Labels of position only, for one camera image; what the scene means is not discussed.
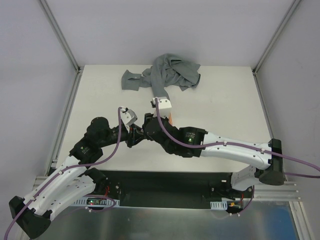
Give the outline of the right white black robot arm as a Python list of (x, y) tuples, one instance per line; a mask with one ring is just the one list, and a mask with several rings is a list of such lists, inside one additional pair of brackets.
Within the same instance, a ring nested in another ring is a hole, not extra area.
[(160, 144), (170, 155), (214, 157), (247, 164), (246, 168), (233, 172), (225, 184), (225, 192), (230, 197), (237, 197), (258, 183), (282, 186), (285, 182), (279, 139), (272, 138), (267, 143), (232, 140), (202, 128), (176, 128), (167, 118), (158, 119), (152, 113), (144, 115), (142, 129), (146, 139)]

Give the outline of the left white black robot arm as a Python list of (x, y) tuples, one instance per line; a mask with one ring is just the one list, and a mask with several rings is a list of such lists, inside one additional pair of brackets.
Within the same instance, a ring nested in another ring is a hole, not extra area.
[(118, 147), (121, 142), (133, 147), (144, 138), (144, 127), (137, 126), (127, 115), (120, 117), (118, 126), (113, 128), (106, 118), (94, 118), (83, 138), (44, 182), (26, 196), (15, 196), (9, 201), (13, 222), (34, 240), (76, 200), (89, 194), (107, 197), (106, 176), (96, 169), (101, 163), (102, 148)]

